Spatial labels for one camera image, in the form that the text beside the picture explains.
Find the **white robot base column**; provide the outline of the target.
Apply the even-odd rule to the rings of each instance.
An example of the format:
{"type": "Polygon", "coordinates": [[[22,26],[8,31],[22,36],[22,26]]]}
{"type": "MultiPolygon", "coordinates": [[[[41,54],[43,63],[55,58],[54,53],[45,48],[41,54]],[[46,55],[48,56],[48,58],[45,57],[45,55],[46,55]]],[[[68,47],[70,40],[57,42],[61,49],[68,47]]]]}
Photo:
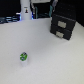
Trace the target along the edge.
{"type": "Polygon", "coordinates": [[[21,1],[21,19],[31,20],[32,13],[30,9],[30,0],[20,0],[21,1]]]}

